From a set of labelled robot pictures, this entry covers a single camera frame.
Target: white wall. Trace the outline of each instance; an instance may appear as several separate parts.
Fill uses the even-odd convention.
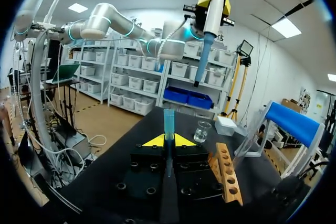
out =
[[[138,9],[124,11],[122,14],[126,17],[136,17],[139,22],[142,22],[142,27],[147,30],[154,27],[162,28],[165,20],[183,21],[183,12],[179,10]],[[222,32],[224,43],[230,51],[235,51],[244,39],[254,46],[251,54],[252,65],[248,68],[243,97],[238,107],[238,121],[240,121],[248,106],[258,69],[258,33],[237,23],[234,27],[223,27]],[[260,36],[260,69],[249,106],[248,117],[243,120],[244,124],[246,121],[250,122],[254,113],[270,100],[276,102],[281,102],[283,98],[298,100],[301,87],[306,88],[312,94],[312,98],[316,96],[316,84],[304,68],[275,43],[269,41],[267,47],[266,43],[267,39]],[[235,99],[238,97],[243,72],[244,68],[242,67],[239,71],[229,111],[234,107]]]
[[[41,22],[43,21],[42,17],[36,17],[35,18],[36,22]],[[51,21],[53,24],[55,24],[56,26],[61,26],[63,24],[65,24],[65,22],[61,21],[61,20],[52,20]],[[16,41],[10,41],[11,38],[11,33],[12,33],[12,29],[13,27],[9,28],[7,31],[7,37],[5,39],[4,42],[4,46],[1,52],[1,59],[0,59],[0,66],[1,66],[1,70],[0,70],[0,88],[6,88],[9,86],[9,80],[7,78],[7,75],[9,73],[9,70],[13,67],[13,49],[15,46]],[[24,40],[24,44],[25,47],[27,47],[28,45],[28,41],[30,39],[25,39]]]

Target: ceiling light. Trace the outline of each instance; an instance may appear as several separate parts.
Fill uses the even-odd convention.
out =
[[[276,22],[272,27],[286,38],[301,34],[301,31],[287,18]]]
[[[336,81],[336,74],[328,74],[328,78],[329,78],[329,80],[331,80],[331,81]]]
[[[85,6],[82,6],[80,4],[74,3],[73,5],[69,6],[68,9],[77,12],[77,13],[82,13],[85,10],[87,10],[87,8]]]

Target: cardboard box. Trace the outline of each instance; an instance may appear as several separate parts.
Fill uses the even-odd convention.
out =
[[[283,99],[282,102],[281,102],[281,105],[286,106],[286,107],[288,107],[288,108],[290,108],[290,109],[292,109],[296,112],[301,113],[302,107],[300,107],[299,105],[297,105],[297,104],[295,104],[291,101],[288,101],[287,99]]]

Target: yellow triangle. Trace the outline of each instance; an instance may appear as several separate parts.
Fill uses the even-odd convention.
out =
[[[149,142],[143,144],[142,146],[156,145],[158,147],[163,147],[163,142],[164,142],[164,134],[161,134],[160,136],[157,136],[156,138],[150,140]]]
[[[178,134],[175,134],[175,146],[180,147],[182,145],[195,146],[196,144],[194,144],[193,142],[190,142],[189,140],[185,139],[184,137]]]

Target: blue storage bin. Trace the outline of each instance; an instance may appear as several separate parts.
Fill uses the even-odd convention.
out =
[[[187,104],[209,110],[212,105],[212,100],[206,94],[190,91]]]
[[[189,91],[185,89],[167,87],[164,90],[163,98],[180,103],[187,103]]]

